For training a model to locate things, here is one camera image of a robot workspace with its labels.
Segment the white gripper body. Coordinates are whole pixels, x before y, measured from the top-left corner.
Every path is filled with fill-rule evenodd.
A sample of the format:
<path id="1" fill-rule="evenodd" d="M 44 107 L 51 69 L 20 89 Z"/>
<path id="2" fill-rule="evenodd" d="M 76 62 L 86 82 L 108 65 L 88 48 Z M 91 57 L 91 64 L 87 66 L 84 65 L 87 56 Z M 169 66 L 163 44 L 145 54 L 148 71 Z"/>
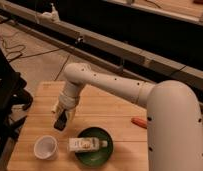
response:
<path id="1" fill-rule="evenodd" d="M 64 109 L 73 109 L 75 108 L 80 99 L 80 93 L 83 89 L 83 86 L 80 84 L 73 84 L 71 82 L 66 82 L 63 90 L 59 95 L 59 104 Z"/>

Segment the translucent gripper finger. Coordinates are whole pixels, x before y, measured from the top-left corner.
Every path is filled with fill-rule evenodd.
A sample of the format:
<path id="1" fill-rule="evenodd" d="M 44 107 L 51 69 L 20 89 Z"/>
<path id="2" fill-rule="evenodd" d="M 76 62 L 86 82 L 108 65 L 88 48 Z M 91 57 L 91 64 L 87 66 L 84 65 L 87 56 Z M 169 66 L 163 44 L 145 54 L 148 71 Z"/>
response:
<path id="1" fill-rule="evenodd" d="M 75 113 L 75 108 L 66 111 L 67 124 L 70 124 L 73 121 Z"/>
<path id="2" fill-rule="evenodd" d="M 63 112 L 63 105 L 61 102 L 57 101 L 52 109 L 51 109 L 51 112 L 56 114 L 56 115 L 60 115 L 62 112 Z"/>

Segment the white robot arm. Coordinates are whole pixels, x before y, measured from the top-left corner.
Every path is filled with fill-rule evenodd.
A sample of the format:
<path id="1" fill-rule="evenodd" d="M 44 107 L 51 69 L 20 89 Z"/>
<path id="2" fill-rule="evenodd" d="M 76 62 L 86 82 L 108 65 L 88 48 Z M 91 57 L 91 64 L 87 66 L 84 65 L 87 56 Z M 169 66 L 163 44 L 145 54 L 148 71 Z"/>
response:
<path id="1" fill-rule="evenodd" d="M 199 101 L 186 84 L 157 84 L 95 72 L 86 63 L 64 69 L 65 85 L 53 112 L 61 115 L 79 104 L 87 85 L 146 109 L 149 171 L 203 171 L 203 125 Z"/>

